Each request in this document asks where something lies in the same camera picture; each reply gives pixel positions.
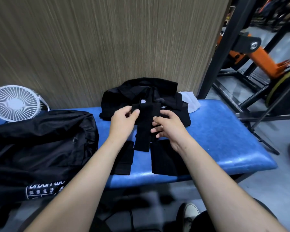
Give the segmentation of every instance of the portable fan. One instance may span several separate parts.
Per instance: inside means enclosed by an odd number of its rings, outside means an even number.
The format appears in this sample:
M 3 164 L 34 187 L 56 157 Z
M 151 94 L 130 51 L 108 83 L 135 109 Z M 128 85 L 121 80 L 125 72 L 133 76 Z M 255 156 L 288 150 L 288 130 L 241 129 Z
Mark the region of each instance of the portable fan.
M 35 117 L 42 107 L 49 106 L 35 91 L 18 85 L 0 87 L 0 118 L 9 121 L 21 121 Z

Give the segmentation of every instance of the white cloth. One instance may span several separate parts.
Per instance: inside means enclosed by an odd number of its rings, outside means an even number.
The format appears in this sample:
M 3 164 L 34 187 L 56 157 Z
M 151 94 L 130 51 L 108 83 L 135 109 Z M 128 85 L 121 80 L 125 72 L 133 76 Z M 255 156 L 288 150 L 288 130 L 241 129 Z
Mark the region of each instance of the white cloth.
M 182 94 L 183 102 L 188 103 L 188 113 L 196 111 L 201 104 L 193 94 L 193 92 L 180 92 Z

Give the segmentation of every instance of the person's left arm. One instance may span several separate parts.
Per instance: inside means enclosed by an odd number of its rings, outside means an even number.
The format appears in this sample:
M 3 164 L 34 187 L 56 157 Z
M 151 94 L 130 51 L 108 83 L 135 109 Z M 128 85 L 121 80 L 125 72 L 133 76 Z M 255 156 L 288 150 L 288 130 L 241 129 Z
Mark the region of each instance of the person's left arm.
M 126 106 L 114 113 L 107 140 L 25 232 L 89 230 L 116 156 L 139 116 L 138 109 L 129 116 L 130 111 Z

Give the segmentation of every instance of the person's right hand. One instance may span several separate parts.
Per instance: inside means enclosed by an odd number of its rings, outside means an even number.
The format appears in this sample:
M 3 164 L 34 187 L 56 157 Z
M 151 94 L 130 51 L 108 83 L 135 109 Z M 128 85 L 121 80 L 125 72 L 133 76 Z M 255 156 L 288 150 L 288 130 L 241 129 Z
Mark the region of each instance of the person's right hand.
M 182 154 L 185 151 L 188 142 L 193 139 L 187 132 L 179 117 L 172 111 L 160 110 L 161 114 L 167 115 L 169 118 L 157 117 L 153 118 L 153 126 L 160 125 L 152 128 L 151 132 L 160 132 L 156 138 L 167 137 L 170 139 L 170 144 L 174 151 Z

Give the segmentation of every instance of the wood grain panel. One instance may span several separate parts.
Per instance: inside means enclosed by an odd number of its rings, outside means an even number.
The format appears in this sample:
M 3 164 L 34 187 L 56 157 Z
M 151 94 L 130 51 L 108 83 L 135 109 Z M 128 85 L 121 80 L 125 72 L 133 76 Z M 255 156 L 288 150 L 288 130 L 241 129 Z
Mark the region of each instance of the wood grain panel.
M 52 109 L 99 106 L 126 80 L 197 92 L 229 0 L 0 0 L 0 86 Z

